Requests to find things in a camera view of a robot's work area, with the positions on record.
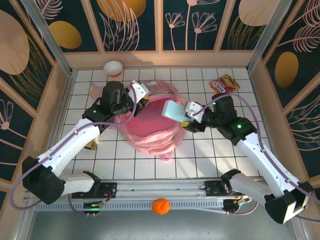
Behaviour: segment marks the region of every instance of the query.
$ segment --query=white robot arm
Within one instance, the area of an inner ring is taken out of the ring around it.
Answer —
[[[214,100],[221,94],[212,97]],[[293,176],[265,146],[261,148],[257,129],[244,117],[237,117],[231,96],[218,99],[213,103],[214,112],[210,108],[199,112],[203,106],[197,102],[186,102],[184,106],[167,101],[162,115],[183,123],[182,126],[193,133],[204,132],[206,127],[217,128],[219,132],[234,146],[248,156],[252,164],[264,177],[266,184],[245,176],[237,169],[232,169],[221,176],[226,191],[240,192],[262,204],[268,214],[279,224],[283,224],[300,213],[309,201],[309,197],[296,189],[296,186],[312,194],[309,182],[301,183]],[[280,169],[286,178],[267,158],[267,155]]]
[[[63,175],[69,161],[90,141],[98,137],[108,126],[94,123],[113,123],[115,116],[131,112],[136,95],[136,116],[147,104],[144,97],[149,93],[144,84],[132,82],[131,90],[124,89],[120,82],[111,81],[103,88],[102,97],[82,115],[82,119],[56,145],[36,159],[27,157],[22,163],[25,173],[35,164],[48,159],[23,179],[23,186],[46,204],[55,202],[60,196],[77,192],[93,194],[99,190],[100,179],[89,171]]]

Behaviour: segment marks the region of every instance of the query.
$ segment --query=white tile floor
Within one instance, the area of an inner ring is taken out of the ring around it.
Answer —
[[[89,96],[91,83],[104,86],[108,81],[120,81],[128,85],[132,80],[170,81],[185,101],[206,104],[215,93],[209,82],[229,74],[234,77],[244,97],[259,119],[262,137],[268,145],[256,97],[245,68],[173,68],[173,69],[125,69],[116,78],[107,78],[103,70],[78,71],[70,98],[61,137],[64,137],[81,118],[86,108],[93,104]],[[238,98],[234,105],[240,117],[253,120],[247,107]],[[186,132],[182,143],[175,149],[175,157],[162,161],[152,155],[136,151],[115,129],[107,129],[100,136],[97,151],[82,149],[75,160],[69,162],[66,174],[88,170],[103,180],[124,179],[185,179],[219,177],[230,169],[239,169],[247,176],[258,176],[258,171],[237,147],[216,130],[207,128],[203,133]]]

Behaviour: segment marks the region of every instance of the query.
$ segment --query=white bowl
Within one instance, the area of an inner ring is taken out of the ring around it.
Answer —
[[[119,61],[109,61],[103,67],[104,72],[110,77],[115,77],[115,75],[120,74],[122,72],[122,69],[123,66]]]

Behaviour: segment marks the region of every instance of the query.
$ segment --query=pink plastic bag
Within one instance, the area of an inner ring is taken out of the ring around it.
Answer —
[[[174,155],[174,149],[182,142],[185,130],[179,122],[162,116],[165,102],[175,101],[184,104],[178,90],[168,82],[146,81],[143,82],[150,89],[149,103],[142,111],[127,124],[117,127],[123,137],[138,151],[160,156],[160,159],[168,161]],[[102,96],[103,87],[91,84],[90,92],[92,100]],[[128,119],[130,113],[115,117],[115,122],[123,122]]]

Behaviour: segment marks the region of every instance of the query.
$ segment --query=orange snack wrapper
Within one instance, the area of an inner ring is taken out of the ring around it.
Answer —
[[[225,74],[223,77],[218,78],[210,82],[210,87],[217,93],[233,93],[235,90],[239,89],[240,86],[232,77]]]

